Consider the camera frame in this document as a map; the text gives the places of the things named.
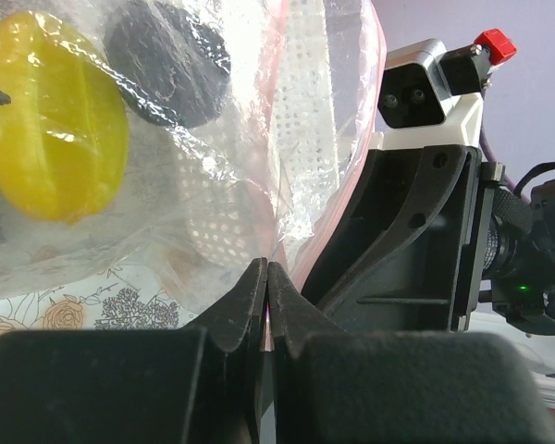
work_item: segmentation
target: floral pattern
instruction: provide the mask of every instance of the floral pattern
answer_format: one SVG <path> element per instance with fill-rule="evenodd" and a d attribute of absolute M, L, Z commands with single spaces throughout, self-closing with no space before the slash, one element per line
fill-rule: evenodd
<path fill-rule="evenodd" d="M 0 336 L 13 330 L 179 328 L 195 317 L 147 268 L 116 266 L 81 282 L 0 301 Z"/>

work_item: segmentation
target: transparent plastic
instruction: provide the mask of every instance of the transparent plastic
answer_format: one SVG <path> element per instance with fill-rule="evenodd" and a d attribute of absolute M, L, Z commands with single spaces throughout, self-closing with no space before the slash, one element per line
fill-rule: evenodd
<path fill-rule="evenodd" d="M 302 286 L 374 127 L 386 49 L 369 0 L 12 0 L 0 1 L 0 30 L 21 11 L 36 26 L 20 39 L 36 46 L 0 50 L 20 64 L 0 82 L 13 98 L 0 113 L 14 115 L 0 118 L 0 143 L 12 136 L 0 156 L 18 147 L 18 170 L 0 161 L 0 299 L 145 265 L 197 314 L 260 256 Z M 69 54 L 42 60 L 49 44 Z M 124 141 L 99 141 L 123 125 L 105 106 L 117 98 L 94 90 L 103 74 L 127 120 L 118 189 L 103 171 L 118 168 Z M 17 125 L 29 126 L 15 141 Z M 105 189 L 110 199 L 89 202 Z M 59 213 L 33 213 L 40 198 Z"/>

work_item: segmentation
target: screw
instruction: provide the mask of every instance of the screw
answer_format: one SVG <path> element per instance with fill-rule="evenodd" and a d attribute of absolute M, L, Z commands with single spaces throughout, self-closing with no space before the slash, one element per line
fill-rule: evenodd
<path fill-rule="evenodd" d="M 392 94 L 387 94 L 384 97 L 384 104 L 385 107 L 387 108 L 396 108 L 397 105 L 399 104 L 399 101 L 397 100 L 397 97 L 395 97 Z"/>
<path fill-rule="evenodd" d="M 481 51 L 483 51 L 483 46 L 481 46 L 480 44 L 474 44 L 473 46 L 471 46 L 471 54 L 473 56 L 479 56 L 481 54 Z"/>
<path fill-rule="evenodd" d="M 414 104 L 422 104 L 426 99 L 426 95 L 422 90 L 413 90 L 411 93 L 411 101 Z"/>

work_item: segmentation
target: red button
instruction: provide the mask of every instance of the red button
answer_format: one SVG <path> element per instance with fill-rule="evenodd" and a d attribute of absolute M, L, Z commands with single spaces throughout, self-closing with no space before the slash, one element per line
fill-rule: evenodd
<path fill-rule="evenodd" d="M 499 65 L 512 58 L 518 51 L 506 34 L 495 29 L 483 32 L 475 43 L 487 46 L 491 50 L 491 65 Z"/>

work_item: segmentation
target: yellow fruit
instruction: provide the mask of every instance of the yellow fruit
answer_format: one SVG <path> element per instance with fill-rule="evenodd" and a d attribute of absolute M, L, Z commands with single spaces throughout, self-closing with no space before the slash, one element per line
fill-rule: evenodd
<path fill-rule="evenodd" d="M 0 191 L 25 214 L 74 223 L 115 197 L 128 157 L 121 94 L 69 25 L 19 12 L 0 22 Z"/>

